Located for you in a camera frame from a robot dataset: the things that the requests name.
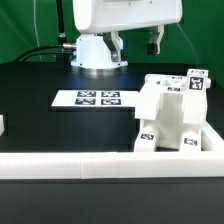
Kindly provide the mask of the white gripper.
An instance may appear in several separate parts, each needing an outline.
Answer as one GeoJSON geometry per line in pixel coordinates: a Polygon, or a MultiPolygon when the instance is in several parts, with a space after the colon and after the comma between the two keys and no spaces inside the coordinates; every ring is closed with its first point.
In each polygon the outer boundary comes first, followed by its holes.
{"type": "Polygon", "coordinates": [[[82,34],[103,34],[112,62],[121,61],[117,31],[149,29],[147,54],[160,53],[166,24],[182,18],[182,0],[73,0],[75,27],[82,34]]]}

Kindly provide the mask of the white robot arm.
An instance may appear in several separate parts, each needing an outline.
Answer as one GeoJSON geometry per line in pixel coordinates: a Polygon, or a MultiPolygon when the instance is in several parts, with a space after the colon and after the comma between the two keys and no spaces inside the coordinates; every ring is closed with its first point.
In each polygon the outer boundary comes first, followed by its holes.
{"type": "Polygon", "coordinates": [[[159,54],[164,26],[182,18],[182,0],[73,0],[73,13],[80,36],[72,65],[110,70],[128,65],[119,31],[149,28],[147,54],[159,54]]]}

